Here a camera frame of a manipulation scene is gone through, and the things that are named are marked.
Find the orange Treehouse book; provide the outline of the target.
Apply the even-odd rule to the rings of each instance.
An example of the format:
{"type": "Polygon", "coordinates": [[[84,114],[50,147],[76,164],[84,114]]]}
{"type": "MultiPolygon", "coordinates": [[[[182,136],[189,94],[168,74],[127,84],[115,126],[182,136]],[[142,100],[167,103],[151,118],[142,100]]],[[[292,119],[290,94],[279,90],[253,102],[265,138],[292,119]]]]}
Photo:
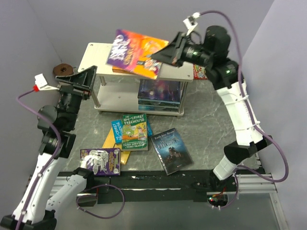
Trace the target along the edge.
{"type": "Polygon", "coordinates": [[[112,71],[115,72],[115,73],[133,74],[130,71],[127,71],[127,70],[121,69],[121,68],[117,68],[117,67],[114,67],[114,66],[112,67],[112,71]]]}

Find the Charlie Chocolate Factory book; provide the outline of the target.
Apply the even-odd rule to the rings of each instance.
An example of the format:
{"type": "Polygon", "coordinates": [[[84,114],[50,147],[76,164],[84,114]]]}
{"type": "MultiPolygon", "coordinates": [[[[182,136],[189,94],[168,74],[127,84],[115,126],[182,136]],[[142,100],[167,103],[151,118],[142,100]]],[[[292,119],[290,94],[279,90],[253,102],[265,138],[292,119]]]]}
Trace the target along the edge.
{"type": "Polygon", "coordinates": [[[124,71],[155,80],[162,63],[151,58],[169,44],[168,41],[117,29],[106,63],[124,71]]]}

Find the green 104-Storey Treehouse book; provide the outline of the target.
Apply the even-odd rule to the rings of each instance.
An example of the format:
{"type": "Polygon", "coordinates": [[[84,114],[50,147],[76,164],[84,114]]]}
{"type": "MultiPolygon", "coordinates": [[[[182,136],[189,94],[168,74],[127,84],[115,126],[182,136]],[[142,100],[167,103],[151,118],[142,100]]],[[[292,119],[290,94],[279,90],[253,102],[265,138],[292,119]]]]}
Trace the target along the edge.
{"type": "Polygon", "coordinates": [[[122,116],[123,151],[148,150],[147,116],[146,114],[126,114],[122,116]]]}

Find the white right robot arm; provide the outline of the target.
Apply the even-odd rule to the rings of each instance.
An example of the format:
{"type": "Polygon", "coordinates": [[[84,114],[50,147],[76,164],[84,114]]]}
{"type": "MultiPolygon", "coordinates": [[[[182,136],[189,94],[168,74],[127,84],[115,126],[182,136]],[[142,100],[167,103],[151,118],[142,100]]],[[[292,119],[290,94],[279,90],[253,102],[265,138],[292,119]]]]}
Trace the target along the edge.
{"type": "Polygon", "coordinates": [[[205,68],[206,76],[222,99],[231,118],[236,140],[224,147],[224,156],[213,169],[210,187],[220,191],[235,168],[247,158],[271,144],[269,138],[256,129],[259,125],[251,109],[243,77],[238,77],[238,64],[228,58],[230,35],[221,26],[210,26],[202,44],[194,44],[184,32],[179,32],[166,47],[152,54],[154,60],[175,67],[185,62],[205,68]]]}

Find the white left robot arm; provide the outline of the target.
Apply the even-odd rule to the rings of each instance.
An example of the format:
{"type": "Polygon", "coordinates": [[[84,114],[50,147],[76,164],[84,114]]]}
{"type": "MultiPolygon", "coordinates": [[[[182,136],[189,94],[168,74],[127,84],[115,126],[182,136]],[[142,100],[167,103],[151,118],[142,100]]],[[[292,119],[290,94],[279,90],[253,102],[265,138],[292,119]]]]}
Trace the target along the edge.
{"type": "Polygon", "coordinates": [[[38,119],[37,128],[43,137],[38,150],[35,171],[27,189],[12,214],[4,216],[1,227],[8,230],[53,230],[63,210],[80,192],[95,187],[94,174],[84,168],[73,171],[68,181],[54,195],[51,190],[70,156],[76,135],[75,128],[81,102],[91,97],[97,66],[73,75],[57,76],[59,86],[50,86],[43,74],[35,76],[32,92],[57,91],[56,106],[45,105],[38,112],[27,107],[38,119]]]}

